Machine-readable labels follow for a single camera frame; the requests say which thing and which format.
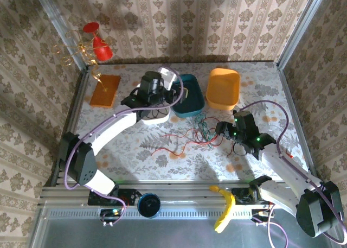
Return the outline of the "wooden base board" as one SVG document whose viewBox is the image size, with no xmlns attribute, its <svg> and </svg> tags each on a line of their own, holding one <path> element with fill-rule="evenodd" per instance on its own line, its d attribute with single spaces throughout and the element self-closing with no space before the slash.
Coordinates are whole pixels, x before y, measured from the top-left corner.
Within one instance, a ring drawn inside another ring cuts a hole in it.
<svg viewBox="0 0 347 248">
<path fill-rule="evenodd" d="M 111 108 L 114 104 L 121 77 L 118 75 L 102 75 L 98 82 L 91 100 L 92 107 Z"/>
</svg>

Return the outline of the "blue round cup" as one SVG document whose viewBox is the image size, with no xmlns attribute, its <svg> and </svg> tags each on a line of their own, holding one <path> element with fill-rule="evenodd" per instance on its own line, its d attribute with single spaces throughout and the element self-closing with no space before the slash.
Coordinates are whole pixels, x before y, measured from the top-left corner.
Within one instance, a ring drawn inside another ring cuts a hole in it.
<svg viewBox="0 0 347 248">
<path fill-rule="evenodd" d="M 137 209 L 141 216 L 153 219 L 160 213 L 160 198 L 154 193 L 146 193 L 139 198 Z"/>
</svg>

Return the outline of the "yellow banana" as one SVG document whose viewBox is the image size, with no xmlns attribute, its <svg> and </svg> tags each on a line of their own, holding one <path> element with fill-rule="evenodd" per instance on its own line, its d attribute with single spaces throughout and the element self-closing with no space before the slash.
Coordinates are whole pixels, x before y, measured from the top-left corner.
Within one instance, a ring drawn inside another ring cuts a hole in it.
<svg viewBox="0 0 347 248">
<path fill-rule="evenodd" d="M 235 196 L 231 192 L 221 189 L 218 186 L 210 186 L 209 189 L 212 192 L 220 193 L 226 201 L 224 212 L 216 220 L 214 225 L 215 232 L 222 233 L 233 218 L 233 208 L 236 205 Z"/>
</svg>

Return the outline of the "aluminium front frame rail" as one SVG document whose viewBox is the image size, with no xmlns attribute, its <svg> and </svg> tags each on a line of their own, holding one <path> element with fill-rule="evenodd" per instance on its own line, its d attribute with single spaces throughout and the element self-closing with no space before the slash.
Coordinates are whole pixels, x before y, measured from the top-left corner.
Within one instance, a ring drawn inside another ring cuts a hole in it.
<svg viewBox="0 0 347 248">
<path fill-rule="evenodd" d="M 167 208 L 222 208 L 225 199 L 209 189 L 208 181 L 192 182 L 127 182 L 120 189 L 135 189 L 140 194 L 154 193 Z M 90 190 L 80 186 L 67 190 L 64 185 L 44 187 L 38 204 L 40 206 L 73 207 L 86 206 Z"/>
</svg>

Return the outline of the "orange plastic bin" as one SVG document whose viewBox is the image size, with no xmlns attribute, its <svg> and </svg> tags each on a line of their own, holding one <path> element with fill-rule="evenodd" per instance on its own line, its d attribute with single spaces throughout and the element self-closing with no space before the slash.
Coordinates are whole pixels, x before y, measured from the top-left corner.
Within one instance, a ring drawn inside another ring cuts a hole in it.
<svg viewBox="0 0 347 248">
<path fill-rule="evenodd" d="M 226 68 L 214 68 L 210 72 L 206 99 L 217 110 L 231 111 L 239 102 L 240 75 Z"/>
</svg>

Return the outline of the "teal plastic bin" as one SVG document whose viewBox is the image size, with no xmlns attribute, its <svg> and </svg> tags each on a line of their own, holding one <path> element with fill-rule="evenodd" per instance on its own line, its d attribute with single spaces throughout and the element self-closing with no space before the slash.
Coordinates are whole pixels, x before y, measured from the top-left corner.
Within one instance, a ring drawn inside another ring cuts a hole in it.
<svg viewBox="0 0 347 248">
<path fill-rule="evenodd" d="M 205 106 L 204 97 L 200 89 L 197 78 L 192 74 L 181 74 L 184 87 L 188 90 L 188 96 L 171 107 L 175 115 L 179 118 L 187 118 L 201 113 Z"/>
</svg>

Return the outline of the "small controller board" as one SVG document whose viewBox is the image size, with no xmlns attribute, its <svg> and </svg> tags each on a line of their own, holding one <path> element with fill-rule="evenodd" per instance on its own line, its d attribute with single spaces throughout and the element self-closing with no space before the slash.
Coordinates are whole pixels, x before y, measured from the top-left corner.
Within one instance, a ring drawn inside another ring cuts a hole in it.
<svg viewBox="0 0 347 248">
<path fill-rule="evenodd" d="M 251 210 L 251 221 L 256 224 L 256 226 L 267 226 L 269 218 L 273 218 L 273 215 L 270 215 L 271 209 L 252 209 Z"/>
<path fill-rule="evenodd" d="M 99 219 L 103 227 L 113 227 L 123 215 L 123 208 L 102 209 L 99 214 Z"/>
</svg>

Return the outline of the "aluminium frame post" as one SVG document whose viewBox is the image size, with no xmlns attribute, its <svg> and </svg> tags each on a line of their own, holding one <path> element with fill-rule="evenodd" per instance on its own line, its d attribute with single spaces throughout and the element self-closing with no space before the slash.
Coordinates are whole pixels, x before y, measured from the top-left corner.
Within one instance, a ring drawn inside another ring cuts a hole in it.
<svg viewBox="0 0 347 248">
<path fill-rule="evenodd" d="M 39 0 L 48 15 L 55 30 L 65 46 L 77 46 L 77 34 L 70 33 L 72 29 L 65 21 L 64 15 L 55 0 Z"/>
<path fill-rule="evenodd" d="M 305 6 L 302 14 L 300 15 L 292 34 L 285 44 L 284 50 L 278 58 L 277 68 L 279 70 L 284 69 L 284 67 L 287 65 L 289 59 L 298 46 L 300 40 L 303 38 L 322 1 L 323 0 L 308 0 L 308 3 Z"/>
</svg>

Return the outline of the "grey metal tray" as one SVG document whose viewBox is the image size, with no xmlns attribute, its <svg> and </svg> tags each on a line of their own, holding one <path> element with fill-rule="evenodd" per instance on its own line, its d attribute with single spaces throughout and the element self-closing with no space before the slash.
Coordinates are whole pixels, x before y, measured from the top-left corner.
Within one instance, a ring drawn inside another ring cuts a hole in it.
<svg viewBox="0 0 347 248">
<path fill-rule="evenodd" d="M 220 209 L 162 208 L 147 219 L 129 208 L 114 226 L 104 226 L 100 213 L 96 207 L 43 208 L 28 248 L 347 248 L 307 236 L 282 210 L 275 212 L 271 228 L 242 213 L 222 233 L 214 231 Z"/>
</svg>

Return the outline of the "red plastic goblet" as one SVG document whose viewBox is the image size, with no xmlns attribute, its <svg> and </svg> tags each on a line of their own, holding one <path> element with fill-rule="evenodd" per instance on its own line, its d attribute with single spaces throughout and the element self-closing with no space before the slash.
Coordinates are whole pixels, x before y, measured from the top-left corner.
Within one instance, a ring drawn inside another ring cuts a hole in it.
<svg viewBox="0 0 347 248">
<path fill-rule="evenodd" d="M 108 61 L 112 58 L 113 52 L 107 42 L 105 42 L 98 34 L 99 24 L 97 22 L 87 23 L 83 27 L 83 31 L 92 34 L 92 49 L 98 61 Z"/>
</svg>

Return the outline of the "aluminium table side rail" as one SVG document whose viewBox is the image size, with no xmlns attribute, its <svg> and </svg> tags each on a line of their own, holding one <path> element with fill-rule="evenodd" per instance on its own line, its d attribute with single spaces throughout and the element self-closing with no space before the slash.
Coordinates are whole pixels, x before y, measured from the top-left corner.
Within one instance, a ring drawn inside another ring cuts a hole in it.
<svg viewBox="0 0 347 248">
<path fill-rule="evenodd" d="M 290 113 L 291 113 L 291 116 L 293 119 L 294 127 L 295 127 L 297 135 L 298 135 L 298 140 L 299 140 L 299 143 L 301 145 L 301 150 L 303 152 L 303 156 L 304 156 L 306 165 L 307 165 L 309 171 L 311 172 L 311 174 L 314 176 L 317 176 L 317 170 L 314 166 L 313 159 L 311 157 L 311 153 L 309 151 L 307 141 L 305 139 L 305 135 L 304 135 L 303 129 L 301 127 L 301 123 L 300 123 L 300 120 L 299 120 L 299 117 L 298 117 L 298 114 L 297 114 L 297 111 L 296 111 L 296 108 L 294 105 L 294 101 L 293 101 L 293 98 L 292 98 L 292 95 L 290 92 L 290 88 L 289 88 L 288 83 L 286 81 L 284 71 L 279 67 L 278 67 L 278 71 L 279 71 L 279 78 L 280 78 L 280 81 L 281 81 L 281 84 L 282 84 L 282 87 L 283 87 L 283 90 L 284 90 L 284 93 L 285 93 L 285 96 L 287 99 L 288 107 L 289 107 L 289 110 L 290 110 Z"/>
<path fill-rule="evenodd" d="M 80 72 L 78 80 L 76 82 L 73 99 L 68 111 L 68 115 L 67 115 L 67 119 L 66 119 L 63 131 L 62 131 L 62 136 L 69 131 L 71 132 L 76 131 L 78 121 L 79 121 L 79 115 L 83 105 L 83 98 L 86 92 L 86 88 L 88 86 L 88 82 L 89 82 L 88 68 L 85 68 Z M 58 154 L 56 154 L 56 157 L 57 159 L 52 167 L 52 174 L 46 183 L 47 187 L 54 187 L 58 180 L 58 176 L 60 172 L 60 167 L 59 167 L 60 159 Z"/>
</svg>

